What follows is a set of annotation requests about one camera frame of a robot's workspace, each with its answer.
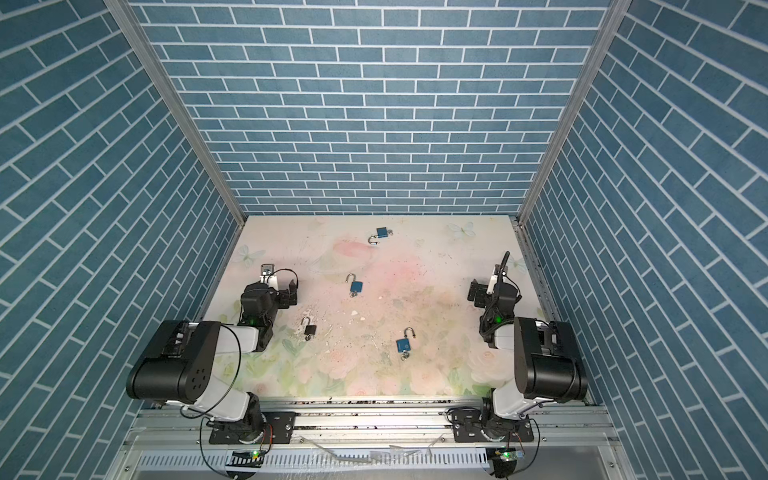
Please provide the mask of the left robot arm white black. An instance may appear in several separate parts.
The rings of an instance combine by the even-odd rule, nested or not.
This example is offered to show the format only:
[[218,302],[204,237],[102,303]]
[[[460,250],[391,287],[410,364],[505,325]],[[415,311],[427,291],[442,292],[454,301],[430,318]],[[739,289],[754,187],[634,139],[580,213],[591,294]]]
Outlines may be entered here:
[[296,415],[265,413],[259,398],[214,374],[214,361],[225,353],[243,355],[266,350],[277,313],[298,303],[299,280],[281,289],[274,273],[247,285],[240,297],[236,325],[220,321],[168,320],[160,324],[128,375],[126,393],[138,400],[175,402],[211,428],[212,445],[270,447],[291,441]]

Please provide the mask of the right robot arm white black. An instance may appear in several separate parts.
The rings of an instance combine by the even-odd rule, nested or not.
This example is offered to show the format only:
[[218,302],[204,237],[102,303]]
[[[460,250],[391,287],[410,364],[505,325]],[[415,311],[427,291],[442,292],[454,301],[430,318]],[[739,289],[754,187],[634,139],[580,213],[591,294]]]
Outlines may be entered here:
[[532,439],[528,414],[549,403],[583,400],[588,375],[570,324],[521,317],[514,308],[522,299],[517,285],[470,283],[467,300],[482,310],[479,334],[492,353],[507,352],[512,379],[491,390],[475,427],[490,441],[511,436]]

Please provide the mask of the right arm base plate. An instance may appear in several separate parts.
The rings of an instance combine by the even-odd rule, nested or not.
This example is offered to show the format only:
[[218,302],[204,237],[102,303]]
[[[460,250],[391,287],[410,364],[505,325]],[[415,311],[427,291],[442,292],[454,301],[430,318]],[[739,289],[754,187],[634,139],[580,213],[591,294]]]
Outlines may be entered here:
[[471,407],[449,408],[444,415],[457,443],[528,443],[534,440],[531,424],[525,420],[503,419]]

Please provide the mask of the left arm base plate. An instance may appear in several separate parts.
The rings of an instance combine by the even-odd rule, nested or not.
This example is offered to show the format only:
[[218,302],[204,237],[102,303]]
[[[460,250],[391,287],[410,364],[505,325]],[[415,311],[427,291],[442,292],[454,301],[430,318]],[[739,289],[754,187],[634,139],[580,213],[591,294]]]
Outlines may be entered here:
[[236,422],[207,421],[212,445],[289,444],[297,414],[288,411],[247,415]]

